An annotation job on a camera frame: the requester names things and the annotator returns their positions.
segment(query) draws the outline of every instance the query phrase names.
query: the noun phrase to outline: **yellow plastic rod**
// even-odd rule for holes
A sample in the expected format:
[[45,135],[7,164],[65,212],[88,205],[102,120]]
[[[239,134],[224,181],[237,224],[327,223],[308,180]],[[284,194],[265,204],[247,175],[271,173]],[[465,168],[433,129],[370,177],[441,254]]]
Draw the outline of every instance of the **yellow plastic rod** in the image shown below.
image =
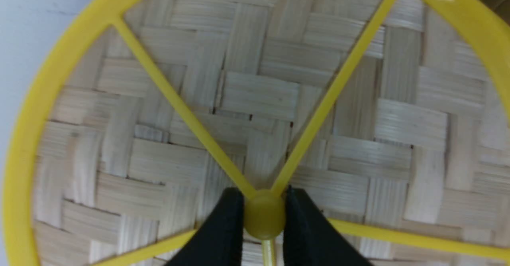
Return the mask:
[[384,240],[397,244],[428,248],[439,251],[454,252],[459,254],[476,255],[480,257],[496,258],[508,261],[510,252],[506,248],[470,244],[436,237],[411,234],[396,230],[361,225],[336,219],[329,219],[333,227],[340,233],[355,235],[366,238]]
[[262,241],[262,260],[264,266],[277,266],[274,239]]
[[284,191],[288,181],[296,170],[299,161],[310,146],[313,138],[315,137],[315,134],[317,131],[319,131],[319,128],[324,122],[324,119],[326,119],[330,109],[333,107],[333,104],[337,100],[338,95],[349,80],[352,72],[358,65],[360,59],[368,48],[368,45],[375,36],[377,29],[383,23],[386,15],[391,10],[391,7],[395,1],[396,0],[383,0],[370,22],[368,22],[367,26],[365,27],[365,30],[363,30],[361,37],[355,44],[351,54],[346,59],[340,72],[331,84],[331,87],[326,92],[326,95],[324,95],[324,98],[322,99],[319,107],[315,111],[313,117],[310,119],[308,126],[306,126],[294,150],[288,157],[287,162],[283,166],[282,171],[273,184],[271,190],[275,194],[281,195]]
[[94,266],[119,266],[119,265],[131,265],[136,262],[144,261],[149,258],[153,258],[157,255],[173,251],[175,249],[182,248],[193,235],[196,230],[191,230],[181,235],[165,239],[156,244],[152,244],[145,248],[135,250],[103,262],[94,264]]
[[188,128],[197,136],[198,140],[200,140],[200,142],[206,147],[212,157],[214,157],[218,164],[223,168],[224,172],[233,180],[244,196],[247,198],[252,197],[255,193],[253,186],[249,184],[239,169],[237,169],[237,166],[235,166],[214,138],[209,134],[206,128],[204,128],[197,117],[180,98],[179,94],[168,83],[158,66],[152,61],[151,56],[149,56],[140,41],[136,38],[135,34],[133,34],[133,32],[129,29],[129,26],[120,17],[115,19],[112,24],[117,28],[121,37],[124,39],[136,58],[140,61],[140,64],[142,64],[145,68],[151,79],[154,81],[156,86],[158,86],[159,90],[173,106],[175,111],[179,113]]

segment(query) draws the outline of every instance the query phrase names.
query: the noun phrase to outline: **yellow hub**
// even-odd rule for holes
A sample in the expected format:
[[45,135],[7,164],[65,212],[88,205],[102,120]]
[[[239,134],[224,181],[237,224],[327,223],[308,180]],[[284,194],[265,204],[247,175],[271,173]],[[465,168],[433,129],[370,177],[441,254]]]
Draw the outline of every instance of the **yellow hub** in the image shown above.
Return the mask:
[[285,226],[285,204],[271,190],[257,191],[244,204],[244,228],[260,240],[277,237]]

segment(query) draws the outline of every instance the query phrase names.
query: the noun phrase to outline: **woven basket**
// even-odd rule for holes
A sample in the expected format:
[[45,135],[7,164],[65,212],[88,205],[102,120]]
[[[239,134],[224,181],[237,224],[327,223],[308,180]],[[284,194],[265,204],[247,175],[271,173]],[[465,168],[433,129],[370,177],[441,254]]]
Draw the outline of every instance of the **woven basket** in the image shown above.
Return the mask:
[[[124,19],[262,189],[380,1],[142,0]],[[327,217],[508,247],[509,166],[507,119],[481,61],[421,0],[397,0],[291,184]],[[197,228],[233,185],[114,29],[62,88],[35,179],[45,266],[93,264]],[[347,238],[377,266],[500,262]],[[245,266],[262,265],[257,244],[245,236]],[[276,245],[283,265],[282,237]]]

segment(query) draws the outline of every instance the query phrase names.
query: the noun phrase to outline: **white background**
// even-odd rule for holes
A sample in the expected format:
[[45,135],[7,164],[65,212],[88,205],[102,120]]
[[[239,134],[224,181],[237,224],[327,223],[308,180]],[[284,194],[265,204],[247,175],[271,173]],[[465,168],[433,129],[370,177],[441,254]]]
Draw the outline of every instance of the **white background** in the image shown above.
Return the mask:
[[[0,0],[0,177],[4,176],[11,131],[34,75],[62,32],[90,1]],[[0,266],[6,265],[2,235]]]

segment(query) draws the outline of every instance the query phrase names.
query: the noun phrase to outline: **woven bamboo surface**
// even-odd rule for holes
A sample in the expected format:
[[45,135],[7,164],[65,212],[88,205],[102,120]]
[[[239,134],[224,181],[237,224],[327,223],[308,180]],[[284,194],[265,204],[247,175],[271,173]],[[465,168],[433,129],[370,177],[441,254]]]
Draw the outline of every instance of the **woven bamboo surface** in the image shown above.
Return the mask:
[[[143,0],[124,18],[260,189],[271,186],[379,1]],[[477,56],[422,1],[398,0],[291,184],[328,217],[506,247],[509,166],[506,116]],[[40,143],[33,225],[41,261],[91,264],[197,228],[228,186],[108,30],[62,89]],[[377,266],[501,263],[348,239]],[[257,243],[246,235],[245,266],[262,265]],[[281,248],[279,237],[279,265]]]

